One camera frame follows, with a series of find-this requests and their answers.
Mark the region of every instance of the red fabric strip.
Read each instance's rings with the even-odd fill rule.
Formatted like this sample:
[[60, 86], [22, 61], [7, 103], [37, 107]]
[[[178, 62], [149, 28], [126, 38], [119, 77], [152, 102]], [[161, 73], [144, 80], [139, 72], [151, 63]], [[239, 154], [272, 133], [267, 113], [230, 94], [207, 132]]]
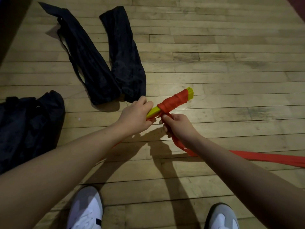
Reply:
[[[171, 117], [169, 114], [170, 111], [177, 108], [181, 104], [185, 104], [189, 100], [189, 92], [187, 89], [184, 89], [182, 92], [177, 93], [176, 95], [165, 99], [162, 103], [157, 106], [161, 109], [160, 114], [157, 116], [160, 117], [162, 114], [166, 114]], [[174, 144], [180, 148], [181, 150], [187, 152], [190, 156], [196, 157], [197, 154], [192, 150], [187, 149], [182, 142], [176, 138], [174, 135], [172, 136]], [[262, 161], [262, 162], [274, 162], [280, 163], [284, 165], [293, 165], [297, 167], [305, 168], [305, 157], [300, 156], [292, 156], [292, 155], [281, 155], [281, 154], [265, 154], [265, 153], [254, 153], [254, 152], [246, 152], [246, 151], [234, 151], [231, 150], [232, 153], [245, 158], [247, 160], [253, 161]]]

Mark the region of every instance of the sneaker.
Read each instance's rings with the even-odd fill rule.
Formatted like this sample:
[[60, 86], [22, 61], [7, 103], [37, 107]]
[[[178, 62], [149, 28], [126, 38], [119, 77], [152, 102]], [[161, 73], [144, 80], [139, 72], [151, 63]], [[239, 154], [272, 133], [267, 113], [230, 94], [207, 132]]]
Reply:
[[101, 229], [103, 206], [93, 186], [81, 189], [73, 200], [67, 229]]
[[211, 207], [204, 229], [239, 229], [239, 225], [234, 211], [225, 203], [217, 203]]

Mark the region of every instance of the gray sneaker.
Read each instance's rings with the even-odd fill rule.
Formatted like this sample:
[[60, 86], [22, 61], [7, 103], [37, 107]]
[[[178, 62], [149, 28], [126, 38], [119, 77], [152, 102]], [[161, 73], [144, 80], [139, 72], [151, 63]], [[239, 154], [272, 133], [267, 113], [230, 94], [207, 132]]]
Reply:
[[225, 203], [217, 203], [211, 207], [204, 229], [239, 229], [239, 226], [234, 211]]

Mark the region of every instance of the right hand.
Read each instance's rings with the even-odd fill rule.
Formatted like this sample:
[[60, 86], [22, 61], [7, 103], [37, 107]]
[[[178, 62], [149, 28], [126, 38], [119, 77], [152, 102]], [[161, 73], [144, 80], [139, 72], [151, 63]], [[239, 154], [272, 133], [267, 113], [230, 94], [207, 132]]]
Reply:
[[170, 138], [174, 134], [183, 144], [188, 147], [194, 140], [201, 135], [193, 127], [186, 115], [171, 114], [172, 118], [167, 115], [162, 115], [159, 124], [163, 125], [163, 130]]

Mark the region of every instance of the wooden floor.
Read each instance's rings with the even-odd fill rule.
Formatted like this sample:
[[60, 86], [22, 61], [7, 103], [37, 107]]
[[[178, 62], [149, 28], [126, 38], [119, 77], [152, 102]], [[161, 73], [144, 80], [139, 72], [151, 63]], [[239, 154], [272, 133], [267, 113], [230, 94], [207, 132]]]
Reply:
[[[106, 61], [98, 16], [123, 5], [149, 100], [158, 104], [190, 86], [194, 99], [174, 112], [203, 136], [231, 150], [305, 156], [305, 25], [286, 0], [34, 0], [0, 68], [0, 99], [59, 92], [67, 111], [62, 145], [115, 122], [129, 103], [91, 105], [56, 38], [56, 18], [37, 1], [68, 8]], [[304, 169], [255, 164], [305, 188]], [[100, 190], [105, 229], [199, 228], [220, 201], [241, 228], [265, 228], [157, 124], [116, 146], [35, 229], [65, 228], [71, 198], [85, 184]]]

